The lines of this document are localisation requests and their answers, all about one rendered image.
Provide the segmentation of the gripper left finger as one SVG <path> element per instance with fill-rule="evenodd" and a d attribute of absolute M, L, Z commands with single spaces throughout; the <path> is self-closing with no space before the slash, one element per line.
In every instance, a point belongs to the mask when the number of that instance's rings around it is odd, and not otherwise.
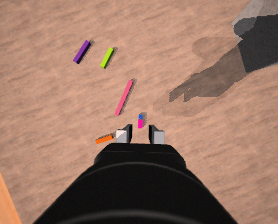
<path fill-rule="evenodd" d="M 126 125 L 123 129 L 116 130 L 116 143 L 130 143 L 132 139 L 133 124 Z"/>

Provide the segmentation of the purple rod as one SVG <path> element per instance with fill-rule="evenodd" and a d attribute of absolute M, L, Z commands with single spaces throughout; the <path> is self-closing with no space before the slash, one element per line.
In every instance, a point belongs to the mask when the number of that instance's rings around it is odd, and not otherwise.
<path fill-rule="evenodd" d="M 79 64 L 90 46 L 91 46 L 91 43 L 88 40 L 85 40 L 84 44 L 82 45 L 82 47 L 78 51 L 78 53 L 75 56 L 75 58 L 73 59 L 73 61 L 75 63 Z"/>

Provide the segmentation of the pink rod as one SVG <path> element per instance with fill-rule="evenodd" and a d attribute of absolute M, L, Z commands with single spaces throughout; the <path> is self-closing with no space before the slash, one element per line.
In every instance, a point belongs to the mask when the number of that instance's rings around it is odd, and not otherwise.
<path fill-rule="evenodd" d="M 126 100 L 126 98 L 128 96 L 128 93 L 129 93 L 129 91 L 130 91 L 130 89 L 132 87 L 132 84 L 133 84 L 133 81 L 129 80 L 128 83 L 127 83 L 127 86 L 126 86 L 126 88 L 124 90 L 124 93 L 123 93 L 123 95 L 121 97 L 121 100 L 120 100 L 120 102 L 118 104 L 118 107 L 117 107 L 117 109 L 115 111 L 115 115 L 119 116 L 119 114 L 120 114 L 120 112 L 122 110 L 122 107 L 123 107 L 123 105 L 125 103 L 125 100 Z"/>

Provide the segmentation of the orange rod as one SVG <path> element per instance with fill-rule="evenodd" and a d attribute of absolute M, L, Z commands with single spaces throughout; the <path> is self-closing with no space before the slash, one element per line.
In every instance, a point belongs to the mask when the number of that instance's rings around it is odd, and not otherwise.
<path fill-rule="evenodd" d="M 96 141 L 96 144 L 99 144 L 99 143 L 102 143 L 102 142 L 105 142 L 105 141 L 108 141 L 108 140 L 111 140 L 111 139 L 113 139 L 113 135 L 102 137 L 102 138 L 99 138 L 95 141 Z"/>

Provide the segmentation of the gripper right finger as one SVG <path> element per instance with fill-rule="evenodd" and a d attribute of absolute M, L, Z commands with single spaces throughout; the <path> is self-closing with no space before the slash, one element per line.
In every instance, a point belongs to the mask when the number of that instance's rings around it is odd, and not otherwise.
<path fill-rule="evenodd" d="M 165 132 L 149 125 L 149 141 L 150 144 L 165 144 Z"/>

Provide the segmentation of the lime green rod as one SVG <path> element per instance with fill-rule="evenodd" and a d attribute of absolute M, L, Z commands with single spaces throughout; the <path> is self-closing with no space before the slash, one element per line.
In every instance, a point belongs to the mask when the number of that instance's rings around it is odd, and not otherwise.
<path fill-rule="evenodd" d="M 108 49 L 108 51 L 107 51 L 107 53 L 106 53 L 106 55 L 105 55 L 105 57 L 104 57 L 104 59 L 101 63 L 102 68 L 104 68 L 104 69 L 106 68 L 106 66 L 107 66 L 109 60 L 111 59 L 113 53 L 114 53 L 114 50 L 109 47 L 109 49 Z"/>

